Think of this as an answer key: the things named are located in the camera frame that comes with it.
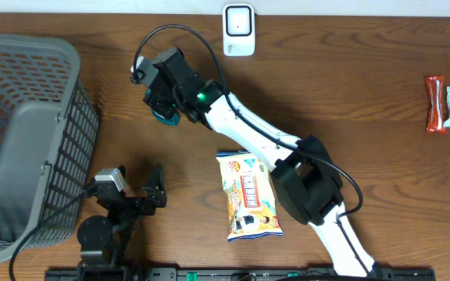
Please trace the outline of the teal bottle with grey cap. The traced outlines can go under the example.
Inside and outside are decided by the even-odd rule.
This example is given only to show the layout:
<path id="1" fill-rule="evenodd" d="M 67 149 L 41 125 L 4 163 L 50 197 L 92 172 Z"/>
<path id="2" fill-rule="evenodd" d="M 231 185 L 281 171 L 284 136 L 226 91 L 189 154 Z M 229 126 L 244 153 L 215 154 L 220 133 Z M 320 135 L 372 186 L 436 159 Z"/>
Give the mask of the teal bottle with grey cap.
<path id="1" fill-rule="evenodd" d="M 176 126 L 180 122 L 180 114 L 177 107 L 167 98 L 161 97 L 147 89 L 143 99 L 144 103 L 151 109 L 153 116 L 169 126 Z"/>

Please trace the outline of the yellow snack chip bag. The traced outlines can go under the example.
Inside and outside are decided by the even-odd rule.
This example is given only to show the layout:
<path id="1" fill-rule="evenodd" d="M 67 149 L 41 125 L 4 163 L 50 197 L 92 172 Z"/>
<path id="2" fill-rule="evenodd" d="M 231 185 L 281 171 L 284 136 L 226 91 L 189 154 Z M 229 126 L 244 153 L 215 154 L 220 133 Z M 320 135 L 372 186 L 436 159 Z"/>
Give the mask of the yellow snack chip bag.
<path id="1" fill-rule="evenodd" d="M 216 160 L 227 195 L 230 231 L 227 240 L 281 237 L 284 232 L 266 165 L 247 151 L 221 151 Z"/>

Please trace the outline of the red orange snack bar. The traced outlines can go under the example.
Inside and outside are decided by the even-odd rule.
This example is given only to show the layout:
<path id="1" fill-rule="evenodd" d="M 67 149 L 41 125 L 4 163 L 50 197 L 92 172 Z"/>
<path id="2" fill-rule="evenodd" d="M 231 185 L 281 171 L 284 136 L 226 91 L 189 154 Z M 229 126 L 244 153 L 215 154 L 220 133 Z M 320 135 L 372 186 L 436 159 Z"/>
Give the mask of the red orange snack bar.
<path id="1" fill-rule="evenodd" d="M 445 126 L 443 121 L 443 76 L 426 76 L 424 78 L 427 89 L 430 110 L 428 113 L 428 121 L 426 131 L 428 133 L 445 134 Z"/>

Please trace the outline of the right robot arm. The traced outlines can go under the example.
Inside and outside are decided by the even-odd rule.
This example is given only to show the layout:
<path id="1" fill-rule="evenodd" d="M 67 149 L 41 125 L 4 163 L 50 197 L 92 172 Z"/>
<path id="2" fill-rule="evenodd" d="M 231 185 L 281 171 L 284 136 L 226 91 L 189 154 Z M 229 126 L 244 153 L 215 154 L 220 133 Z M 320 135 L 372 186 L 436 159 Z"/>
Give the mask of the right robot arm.
<path id="1" fill-rule="evenodd" d="M 179 48 L 154 60 L 137 58 L 131 71 L 147 88 L 144 101 L 159 119 L 181 112 L 240 144 L 261 160 L 280 205 L 296 221 L 311 226 L 340 276 L 374 277 L 375 261 L 366 253 L 348 221 L 341 193 L 355 181 L 331 160 L 314 136 L 302 140 L 278 130 L 247 109 L 223 83 L 204 80 Z"/>

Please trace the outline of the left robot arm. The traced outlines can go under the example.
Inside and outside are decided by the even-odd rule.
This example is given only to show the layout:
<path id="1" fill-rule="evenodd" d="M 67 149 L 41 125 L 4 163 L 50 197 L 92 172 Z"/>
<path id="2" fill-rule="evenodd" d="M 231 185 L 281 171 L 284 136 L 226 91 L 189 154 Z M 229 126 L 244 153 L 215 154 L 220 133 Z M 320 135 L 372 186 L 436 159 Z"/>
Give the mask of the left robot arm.
<path id="1" fill-rule="evenodd" d="M 158 164 L 142 186 L 145 196 L 131 197 L 123 190 L 126 169 L 103 169 L 84 188 L 87 197 L 96 197 L 107 215 L 85 219 L 77 230 L 81 245 L 79 280 L 144 280 L 144 272 L 124 258 L 135 225 L 145 216 L 154 215 L 167 203 L 163 167 Z"/>

